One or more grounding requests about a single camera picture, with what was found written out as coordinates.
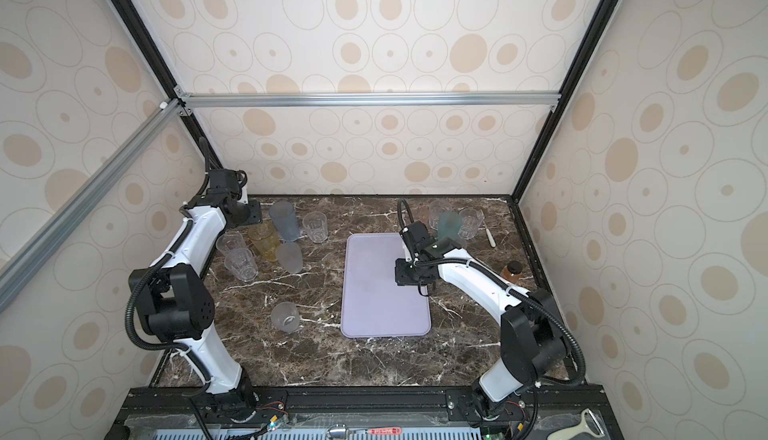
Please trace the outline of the blue grey plastic cup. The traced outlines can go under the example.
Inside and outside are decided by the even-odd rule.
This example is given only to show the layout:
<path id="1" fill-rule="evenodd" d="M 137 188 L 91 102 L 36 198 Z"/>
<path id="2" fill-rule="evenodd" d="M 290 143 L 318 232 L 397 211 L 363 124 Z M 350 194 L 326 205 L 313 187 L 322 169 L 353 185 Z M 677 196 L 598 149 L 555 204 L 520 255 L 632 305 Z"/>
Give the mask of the blue grey plastic cup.
<path id="1" fill-rule="evenodd" d="M 269 216 L 283 241 L 294 242 L 301 236 L 295 207 L 287 200 L 278 200 L 269 208 Z"/>

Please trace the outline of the amber plastic cup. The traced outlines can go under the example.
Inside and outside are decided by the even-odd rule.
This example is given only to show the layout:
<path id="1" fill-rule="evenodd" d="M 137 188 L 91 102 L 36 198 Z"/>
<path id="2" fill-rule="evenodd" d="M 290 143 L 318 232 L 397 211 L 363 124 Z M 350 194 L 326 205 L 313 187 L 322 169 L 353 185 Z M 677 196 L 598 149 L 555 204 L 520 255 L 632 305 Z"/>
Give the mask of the amber plastic cup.
<path id="1" fill-rule="evenodd" d="M 271 221 L 251 225 L 247 229 L 248 237 L 263 259 L 276 262 L 276 250 L 280 246 L 280 236 Z"/>

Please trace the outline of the clear small tumbler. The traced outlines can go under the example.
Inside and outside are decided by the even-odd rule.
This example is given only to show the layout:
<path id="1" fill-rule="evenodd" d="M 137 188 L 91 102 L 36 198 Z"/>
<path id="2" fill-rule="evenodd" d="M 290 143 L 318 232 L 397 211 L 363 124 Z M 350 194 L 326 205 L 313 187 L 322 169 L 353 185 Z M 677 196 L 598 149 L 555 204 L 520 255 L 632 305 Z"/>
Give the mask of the clear small tumbler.
<path id="1" fill-rule="evenodd" d="M 309 240 L 315 244 L 324 243 L 328 238 L 328 220 L 320 211 L 307 213 L 303 218 L 303 228 Z"/>

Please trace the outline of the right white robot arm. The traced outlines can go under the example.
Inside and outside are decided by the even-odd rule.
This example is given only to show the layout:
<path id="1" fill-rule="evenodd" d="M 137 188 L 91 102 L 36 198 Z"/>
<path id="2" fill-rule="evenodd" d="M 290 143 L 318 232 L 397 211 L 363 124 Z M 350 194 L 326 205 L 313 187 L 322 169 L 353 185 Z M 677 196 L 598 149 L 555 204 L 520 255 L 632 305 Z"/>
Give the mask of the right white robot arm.
<path id="1" fill-rule="evenodd" d="M 395 261 L 396 284 L 428 296 L 441 279 L 469 295 L 499 325 L 500 359 L 472 386 L 473 406 L 483 419 L 496 416 L 510 396 L 537 384 L 584 384 L 583 350 L 547 290 L 514 285 L 457 241 L 432 236 L 404 199 L 397 203 L 397 215 L 405 256 Z"/>

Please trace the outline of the teal dimpled plastic cup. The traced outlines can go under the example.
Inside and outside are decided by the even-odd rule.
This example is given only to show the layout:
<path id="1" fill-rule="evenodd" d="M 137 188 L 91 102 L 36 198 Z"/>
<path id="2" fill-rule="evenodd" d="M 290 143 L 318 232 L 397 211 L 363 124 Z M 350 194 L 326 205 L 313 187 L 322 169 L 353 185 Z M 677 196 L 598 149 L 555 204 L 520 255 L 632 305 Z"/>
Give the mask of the teal dimpled plastic cup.
<path id="1" fill-rule="evenodd" d="M 437 238 L 439 240 L 459 240 L 463 220 L 458 212 L 446 211 L 440 214 L 437 222 Z"/>

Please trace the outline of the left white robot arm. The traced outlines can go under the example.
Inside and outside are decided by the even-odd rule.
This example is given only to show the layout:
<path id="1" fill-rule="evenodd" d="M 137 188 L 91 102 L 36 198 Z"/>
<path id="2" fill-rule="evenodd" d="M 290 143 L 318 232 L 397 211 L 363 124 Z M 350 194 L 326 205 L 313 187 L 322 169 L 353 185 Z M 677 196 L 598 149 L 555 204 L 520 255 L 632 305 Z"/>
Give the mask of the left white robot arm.
<path id="1" fill-rule="evenodd" d="M 221 409 L 254 410 L 258 397 L 243 367 L 224 347 L 214 326 L 214 299 L 203 277 L 226 231 L 262 221 L 250 202 L 247 173 L 215 168 L 206 139 L 204 180 L 179 208 L 183 222 L 161 256 L 128 278 L 124 316 L 129 340 L 146 351 L 175 350 L 203 383 L 201 395 Z"/>

